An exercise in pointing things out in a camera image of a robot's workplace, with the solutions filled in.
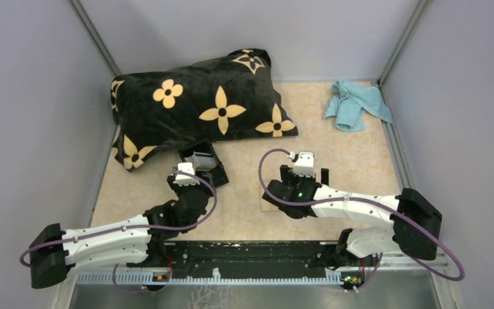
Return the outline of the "light blue towel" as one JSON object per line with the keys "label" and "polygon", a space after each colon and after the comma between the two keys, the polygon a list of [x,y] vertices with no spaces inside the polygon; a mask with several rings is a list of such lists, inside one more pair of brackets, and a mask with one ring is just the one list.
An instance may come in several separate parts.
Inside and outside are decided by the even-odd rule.
{"label": "light blue towel", "polygon": [[392,113],[384,103],[381,91],[374,86],[362,86],[349,80],[338,80],[332,85],[333,96],[328,100],[325,118],[334,118],[335,126],[343,132],[365,129],[364,113],[393,123]]}

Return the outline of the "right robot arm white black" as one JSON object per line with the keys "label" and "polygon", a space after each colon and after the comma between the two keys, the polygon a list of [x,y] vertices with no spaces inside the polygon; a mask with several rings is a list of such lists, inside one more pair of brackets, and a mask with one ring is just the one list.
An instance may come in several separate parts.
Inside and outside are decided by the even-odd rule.
{"label": "right robot arm white black", "polygon": [[404,188],[398,195],[367,195],[334,189],[328,170],[322,179],[298,176],[280,166],[280,180],[263,187],[262,199],[293,219],[344,218],[367,224],[366,229],[345,229],[336,246],[344,265],[376,253],[402,251],[432,261],[437,255],[442,214],[417,190]]}

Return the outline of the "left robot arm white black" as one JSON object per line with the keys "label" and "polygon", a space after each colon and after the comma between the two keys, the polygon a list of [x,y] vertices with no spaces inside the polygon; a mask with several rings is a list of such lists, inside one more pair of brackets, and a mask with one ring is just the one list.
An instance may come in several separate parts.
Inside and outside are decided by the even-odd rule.
{"label": "left robot arm white black", "polygon": [[208,173],[188,176],[179,172],[167,181],[177,198],[132,218],[83,229],[64,230],[58,223],[44,227],[20,257],[30,269],[31,287],[48,288],[89,268],[162,265],[167,258],[164,241],[208,219],[212,210],[207,205],[216,194]]}

